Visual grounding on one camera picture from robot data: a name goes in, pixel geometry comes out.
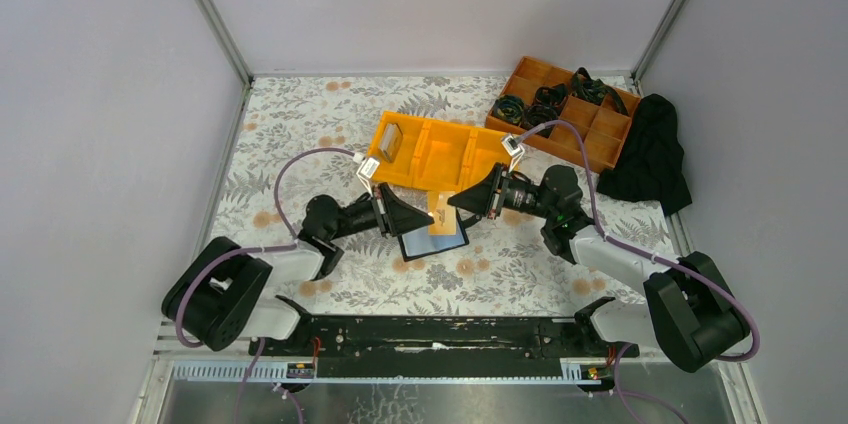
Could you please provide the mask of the black leather card holder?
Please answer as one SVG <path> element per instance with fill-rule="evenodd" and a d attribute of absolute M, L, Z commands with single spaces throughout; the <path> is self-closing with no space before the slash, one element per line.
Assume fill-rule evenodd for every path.
<path fill-rule="evenodd" d="M 398 237 L 402 258 L 411 262 L 424 257 L 440 254 L 469 244 L 468 236 L 461 225 L 450 235 L 431 234 L 425 227 L 402 234 Z"/>

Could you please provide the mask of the orange logo credit card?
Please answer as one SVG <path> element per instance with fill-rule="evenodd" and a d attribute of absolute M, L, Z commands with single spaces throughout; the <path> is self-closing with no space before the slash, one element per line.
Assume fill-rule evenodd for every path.
<path fill-rule="evenodd" d="M 458 229 L 457 211 L 448 203 L 453 191 L 429 191 L 427 194 L 428 214 L 434 222 L 428 227 L 431 236 L 452 236 Z"/>

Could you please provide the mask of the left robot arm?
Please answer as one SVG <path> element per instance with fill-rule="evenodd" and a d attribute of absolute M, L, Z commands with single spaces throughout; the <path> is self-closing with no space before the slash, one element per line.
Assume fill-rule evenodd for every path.
<path fill-rule="evenodd" d="M 266 289 L 329 276 L 344 254 L 337 238 L 371 230 L 399 237 L 433 222 L 387 184 L 347 206 L 319 195 L 308 202 L 292 244 L 244 248 L 225 236 L 212 239 L 166 293 L 161 312 L 190 348 L 220 351 L 241 337 L 285 340 L 301 313 L 281 299 L 263 300 Z"/>

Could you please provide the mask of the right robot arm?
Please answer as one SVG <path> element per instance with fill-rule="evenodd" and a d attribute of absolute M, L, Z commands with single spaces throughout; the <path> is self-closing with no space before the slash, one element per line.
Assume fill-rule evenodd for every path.
<path fill-rule="evenodd" d="M 713 360 L 740 362 L 760 349 L 751 314 L 733 296 L 714 261 L 701 252 L 667 258 L 603 229 L 581 206 L 575 170 L 555 165 L 539 183 L 497 164 L 449 205 L 488 219 L 512 210 L 543 219 L 549 252 L 570 264 L 595 268 L 636 291 L 640 303 L 600 298 L 574 319 L 589 339 L 661 350 L 693 373 Z"/>

